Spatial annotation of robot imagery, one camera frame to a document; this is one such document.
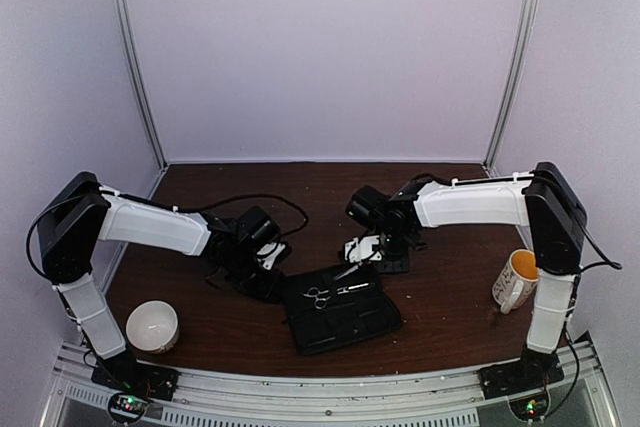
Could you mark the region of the silver hair scissors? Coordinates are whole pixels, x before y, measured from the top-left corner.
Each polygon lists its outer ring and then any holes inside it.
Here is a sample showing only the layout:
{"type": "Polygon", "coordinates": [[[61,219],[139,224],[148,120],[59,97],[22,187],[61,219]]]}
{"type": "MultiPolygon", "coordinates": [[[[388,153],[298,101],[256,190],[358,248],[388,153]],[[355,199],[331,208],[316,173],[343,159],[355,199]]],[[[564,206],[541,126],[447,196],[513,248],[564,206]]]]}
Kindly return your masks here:
{"type": "MultiPolygon", "coordinates": [[[[357,270],[358,270],[358,266],[350,267],[344,270],[343,272],[337,274],[336,276],[334,276],[333,280],[334,281],[341,280],[351,275],[357,270]]],[[[309,287],[305,292],[301,292],[300,295],[305,298],[312,299],[314,308],[317,310],[321,310],[325,308],[328,304],[329,299],[331,298],[331,295],[329,294],[329,289],[322,290],[321,288],[318,288],[318,287],[309,287]]]]}

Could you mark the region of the black zip tool case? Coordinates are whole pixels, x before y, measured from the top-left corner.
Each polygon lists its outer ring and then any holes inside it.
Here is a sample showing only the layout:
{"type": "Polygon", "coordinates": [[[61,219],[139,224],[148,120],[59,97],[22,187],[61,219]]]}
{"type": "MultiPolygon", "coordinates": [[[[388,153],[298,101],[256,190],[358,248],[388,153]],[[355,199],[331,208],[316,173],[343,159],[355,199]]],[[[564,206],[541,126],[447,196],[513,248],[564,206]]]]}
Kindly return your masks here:
{"type": "Polygon", "coordinates": [[[350,268],[335,265],[284,279],[282,302],[295,349],[303,356],[335,351],[397,331],[403,325],[401,314],[384,292],[382,279],[370,264],[359,264],[351,275],[333,277],[350,268]],[[338,295],[339,287],[373,282],[375,286],[349,295],[338,295]],[[325,308],[314,308],[313,300],[300,295],[309,287],[329,289],[325,308]]]}

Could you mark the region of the silver thinning shears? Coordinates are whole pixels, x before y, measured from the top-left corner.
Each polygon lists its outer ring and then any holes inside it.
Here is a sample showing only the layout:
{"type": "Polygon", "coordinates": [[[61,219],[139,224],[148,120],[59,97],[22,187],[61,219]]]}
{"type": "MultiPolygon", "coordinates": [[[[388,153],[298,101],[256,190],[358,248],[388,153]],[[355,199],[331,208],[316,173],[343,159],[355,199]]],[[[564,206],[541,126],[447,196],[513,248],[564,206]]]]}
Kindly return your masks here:
{"type": "Polygon", "coordinates": [[[337,289],[338,295],[348,295],[356,292],[361,292],[373,288],[375,284],[373,282],[359,283],[349,286],[343,286],[337,289]]]}

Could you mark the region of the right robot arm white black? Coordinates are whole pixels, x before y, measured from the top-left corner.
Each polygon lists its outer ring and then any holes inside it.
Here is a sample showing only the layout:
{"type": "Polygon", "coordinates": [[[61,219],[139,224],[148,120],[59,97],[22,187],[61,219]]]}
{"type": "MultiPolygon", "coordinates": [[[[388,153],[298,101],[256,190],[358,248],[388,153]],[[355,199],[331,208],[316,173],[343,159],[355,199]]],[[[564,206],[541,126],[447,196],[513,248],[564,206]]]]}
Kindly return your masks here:
{"type": "Polygon", "coordinates": [[[512,377],[530,389],[550,373],[574,307],[587,223],[583,204],[555,164],[540,162],[509,177],[466,181],[424,174],[393,195],[366,185],[352,195],[346,213],[366,234],[345,243],[345,261],[373,261],[386,273],[407,271],[408,252],[424,229],[467,224],[528,228],[540,274],[526,344],[512,377]]]}

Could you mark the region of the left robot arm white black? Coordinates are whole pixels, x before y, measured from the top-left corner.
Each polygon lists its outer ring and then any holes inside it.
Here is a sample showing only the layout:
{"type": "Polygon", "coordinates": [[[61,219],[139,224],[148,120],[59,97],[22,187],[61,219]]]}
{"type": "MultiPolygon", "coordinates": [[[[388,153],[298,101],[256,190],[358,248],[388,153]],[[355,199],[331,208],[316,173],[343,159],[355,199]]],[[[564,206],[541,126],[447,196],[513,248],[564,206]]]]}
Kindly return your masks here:
{"type": "Polygon", "coordinates": [[[140,244],[205,259],[224,272],[240,294],[265,302],[281,299],[275,263],[287,246],[276,222],[258,206],[237,218],[166,207],[77,174],[35,221],[41,274],[75,316],[106,376],[123,391],[137,389],[144,371],[111,313],[93,275],[99,241],[140,244]]]}

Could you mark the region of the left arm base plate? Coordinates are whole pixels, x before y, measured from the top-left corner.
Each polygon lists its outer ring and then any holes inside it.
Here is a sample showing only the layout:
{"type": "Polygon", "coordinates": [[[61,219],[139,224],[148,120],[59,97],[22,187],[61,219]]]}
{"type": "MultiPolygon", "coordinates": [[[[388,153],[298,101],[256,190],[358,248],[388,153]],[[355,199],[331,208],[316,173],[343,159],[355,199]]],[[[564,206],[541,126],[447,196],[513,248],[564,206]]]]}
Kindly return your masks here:
{"type": "Polygon", "coordinates": [[[128,348],[108,359],[98,356],[91,375],[94,384],[163,401],[173,399],[178,378],[175,369],[140,363],[128,348]]]}

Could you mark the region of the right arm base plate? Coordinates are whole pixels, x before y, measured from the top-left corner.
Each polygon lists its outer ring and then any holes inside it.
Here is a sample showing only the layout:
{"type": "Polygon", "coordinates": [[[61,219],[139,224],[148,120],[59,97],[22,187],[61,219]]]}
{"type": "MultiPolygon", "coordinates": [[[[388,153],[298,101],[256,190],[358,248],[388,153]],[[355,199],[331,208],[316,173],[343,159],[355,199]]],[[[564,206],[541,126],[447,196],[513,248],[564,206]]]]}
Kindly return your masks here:
{"type": "Polygon", "coordinates": [[[484,398],[489,400],[560,382],[564,372],[556,352],[544,354],[524,348],[518,359],[483,367],[478,376],[484,398]]]}

